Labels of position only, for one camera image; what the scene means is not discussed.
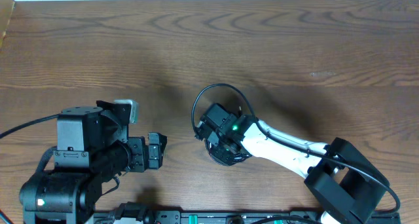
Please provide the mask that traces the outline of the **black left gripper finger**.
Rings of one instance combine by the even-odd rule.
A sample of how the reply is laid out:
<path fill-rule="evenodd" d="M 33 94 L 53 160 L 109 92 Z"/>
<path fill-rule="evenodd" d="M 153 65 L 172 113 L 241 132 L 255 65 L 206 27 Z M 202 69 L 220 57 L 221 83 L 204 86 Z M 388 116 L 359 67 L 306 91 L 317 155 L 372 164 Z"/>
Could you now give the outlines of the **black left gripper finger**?
<path fill-rule="evenodd" d="M 159 146 L 160 151 L 164 152 L 167 145 L 167 136 L 158 132 L 149 132 L 148 134 L 149 145 Z"/>
<path fill-rule="evenodd" d="M 157 170 L 162 166 L 164 147 L 162 145 L 149 146 L 148 169 Z"/>

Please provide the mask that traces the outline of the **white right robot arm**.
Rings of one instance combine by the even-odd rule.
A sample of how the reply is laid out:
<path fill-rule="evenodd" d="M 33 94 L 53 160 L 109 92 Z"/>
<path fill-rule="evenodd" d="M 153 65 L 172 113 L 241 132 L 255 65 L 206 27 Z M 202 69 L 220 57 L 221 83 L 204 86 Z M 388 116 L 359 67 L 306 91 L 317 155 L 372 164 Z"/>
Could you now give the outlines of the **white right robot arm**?
<path fill-rule="evenodd" d="M 192 126 L 198 140 L 219 164 L 232 166 L 257 157 L 275 162 L 303 178 L 325 210 L 321 223 L 366 223 L 389 181 L 350 142 L 307 141 L 274 129 L 253 115 L 204 113 Z"/>

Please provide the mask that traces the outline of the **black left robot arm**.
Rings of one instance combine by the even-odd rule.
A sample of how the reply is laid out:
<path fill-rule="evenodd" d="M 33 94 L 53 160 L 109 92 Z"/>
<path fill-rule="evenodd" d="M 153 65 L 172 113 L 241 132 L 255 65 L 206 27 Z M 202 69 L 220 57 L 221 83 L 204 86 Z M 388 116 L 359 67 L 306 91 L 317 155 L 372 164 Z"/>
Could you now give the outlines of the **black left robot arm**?
<path fill-rule="evenodd" d="M 86 223 L 103 183 L 162 166 L 167 137 L 130 137 L 132 105 L 98 101 L 57 116 L 58 144 L 20 189 L 24 223 Z"/>

